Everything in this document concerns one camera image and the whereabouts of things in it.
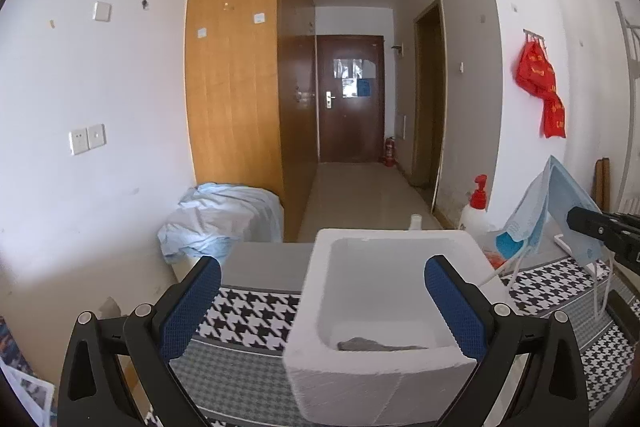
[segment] blue gripper pad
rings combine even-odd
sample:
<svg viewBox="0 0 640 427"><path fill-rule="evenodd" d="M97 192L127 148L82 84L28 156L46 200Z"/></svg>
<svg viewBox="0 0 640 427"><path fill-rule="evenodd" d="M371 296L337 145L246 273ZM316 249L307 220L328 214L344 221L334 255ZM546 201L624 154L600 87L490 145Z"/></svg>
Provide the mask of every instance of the blue gripper pad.
<svg viewBox="0 0 640 427"><path fill-rule="evenodd" d="M481 362L493 336L491 304L476 286L466 283L442 255L427 261L424 284L462 353Z"/></svg>
<svg viewBox="0 0 640 427"><path fill-rule="evenodd" d="M220 289L221 279L218 261L202 257L182 282L160 298L153 325L158 335L158 351L165 363L181 357L187 349Z"/></svg>

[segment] door handle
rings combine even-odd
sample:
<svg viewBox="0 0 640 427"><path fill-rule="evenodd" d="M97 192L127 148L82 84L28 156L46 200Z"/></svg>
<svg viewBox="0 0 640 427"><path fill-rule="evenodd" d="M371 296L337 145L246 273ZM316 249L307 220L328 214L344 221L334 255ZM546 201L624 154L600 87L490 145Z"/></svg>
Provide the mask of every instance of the door handle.
<svg viewBox="0 0 640 427"><path fill-rule="evenodd" d="M331 109L332 108L332 105L333 105L332 100L335 100L335 97L331 96L331 91L327 91L326 92L326 108L327 109Z"/></svg>

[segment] spray bottle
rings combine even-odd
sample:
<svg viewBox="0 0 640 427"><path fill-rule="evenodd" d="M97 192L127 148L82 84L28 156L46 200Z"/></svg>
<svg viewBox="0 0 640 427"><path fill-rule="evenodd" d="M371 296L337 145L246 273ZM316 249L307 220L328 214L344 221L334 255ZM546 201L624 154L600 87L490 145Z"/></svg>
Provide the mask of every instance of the spray bottle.
<svg viewBox="0 0 640 427"><path fill-rule="evenodd" d="M486 185L487 176L482 174L476 178L478 188L471 196L469 204L462 210L459 230L465 230L478 242L478 239L489 232L489 221L486 218Z"/></svg>

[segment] brown door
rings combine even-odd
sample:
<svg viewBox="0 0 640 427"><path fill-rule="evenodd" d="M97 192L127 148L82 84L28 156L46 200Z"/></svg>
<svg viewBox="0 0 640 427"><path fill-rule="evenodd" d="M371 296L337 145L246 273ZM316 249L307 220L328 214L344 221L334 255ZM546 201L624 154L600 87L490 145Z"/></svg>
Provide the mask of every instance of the brown door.
<svg viewBox="0 0 640 427"><path fill-rule="evenodd" d="M318 37L320 160L376 162L384 140L383 37Z"/></svg>
<svg viewBox="0 0 640 427"><path fill-rule="evenodd" d="M446 56L440 1L415 21L416 104L413 186L433 210L445 126Z"/></svg>

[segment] door frame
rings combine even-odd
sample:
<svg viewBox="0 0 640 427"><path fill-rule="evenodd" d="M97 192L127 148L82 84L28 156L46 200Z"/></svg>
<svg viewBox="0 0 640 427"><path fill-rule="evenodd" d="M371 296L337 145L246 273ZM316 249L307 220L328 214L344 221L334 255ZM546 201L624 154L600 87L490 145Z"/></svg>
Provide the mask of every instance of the door frame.
<svg viewBox="0 0 640 427"><path fill-rule="evenodd" d="M324 73L324 66L320 60L320 47L323 39L340 39L340 40L358 40L369 41L373 44L378 44L378 129L376 135L378 135L378 141L380 143L380 157L383 155L383 149L385 146L385 108L386 108L386 93L385 93L385 37L383 35L316 35L316 60L318 66L316 71L318 72L318 160L322 162L322 139L320 136L320 119L322 118L322 110L320 105L324 103L323 93L321 90L322 74Z"/></svg>
<svg viewBox="0 0 640 427"><path fill-rule="evenodd" d="M444 159L444 146L447 139L447 117L448 117L448 101L449 101L449 70L447 68L447 32L445 26L444 19L444 7L442 0L435 0L431 4L429 4L420 14L414 19L414 45L415 45L415 115L414 115L414 147L413 147L413 158L411 164L411 172L416 171L417 167L417 159L418 159L418 147L420 147L420 136L418 135L419 126L417 123L420 119L420 103L418 100L421 100L422 96L422 53L420 48L420 29L418 28L418 24L420 20L423 19L429 12L434 9L438 9L438 15L440 17L440 35L442 38L442 71L444 73L444 121L442 122L443 130L442 130L442 145L440 146L440 158L438 159L438 171L436 173L436 179L433 187L433 200L428 201L431 209L431 213L436 207L436 199L438 197L438 189L440 188L440 178L442 177L442 162Z"/></svg>

